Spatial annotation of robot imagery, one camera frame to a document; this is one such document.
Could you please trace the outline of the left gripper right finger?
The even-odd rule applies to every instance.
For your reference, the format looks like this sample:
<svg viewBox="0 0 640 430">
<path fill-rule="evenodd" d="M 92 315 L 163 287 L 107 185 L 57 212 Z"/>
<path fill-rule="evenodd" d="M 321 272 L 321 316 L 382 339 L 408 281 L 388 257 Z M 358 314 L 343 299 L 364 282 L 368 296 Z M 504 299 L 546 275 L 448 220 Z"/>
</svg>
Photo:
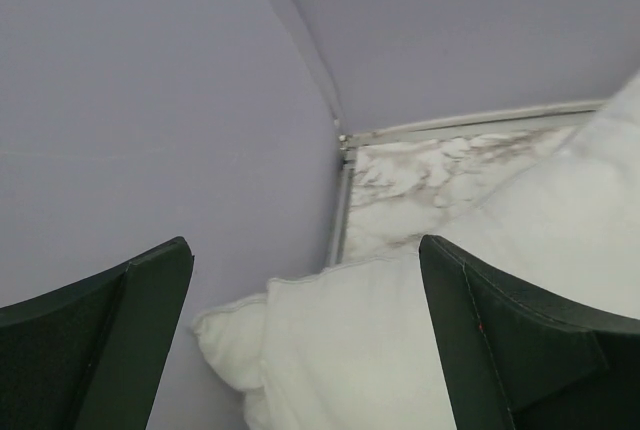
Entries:
<svg viewBox="0 0 640 430">
<path fill-rule="evenodd" d="M 505 273 L 439 236 L 419 247 L 459 429 L 636 429 L 639 322 Z"/>
</svg>

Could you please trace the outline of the white pillow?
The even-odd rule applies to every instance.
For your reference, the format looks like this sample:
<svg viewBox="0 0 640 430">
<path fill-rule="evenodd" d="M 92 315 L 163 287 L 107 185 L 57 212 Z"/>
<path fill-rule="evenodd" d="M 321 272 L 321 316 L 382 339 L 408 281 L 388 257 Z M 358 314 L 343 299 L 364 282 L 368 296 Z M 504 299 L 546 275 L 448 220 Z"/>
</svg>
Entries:
<svg viewBox="0 0 640 430">
<path fill-rule="evenodd" d="M 431 236 L 639 322 L 639 82 L 561 147 Z M 252 429 L 459 429 L 419 248 L 346 264 L 198 316 L 205 361 Z"/>
</svg>

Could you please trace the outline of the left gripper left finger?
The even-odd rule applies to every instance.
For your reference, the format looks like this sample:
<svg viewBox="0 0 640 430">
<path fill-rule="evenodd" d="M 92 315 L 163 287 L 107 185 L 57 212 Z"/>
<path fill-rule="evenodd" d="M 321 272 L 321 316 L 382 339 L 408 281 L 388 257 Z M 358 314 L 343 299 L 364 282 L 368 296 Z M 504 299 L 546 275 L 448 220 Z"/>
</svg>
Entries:
<svg viewBox="0 0 640 430">
<path fill-rule="evenodd" d="M 145 428 L 192 273 L 176 237 L 2 308 L 2 428 Z"/>
</svg>

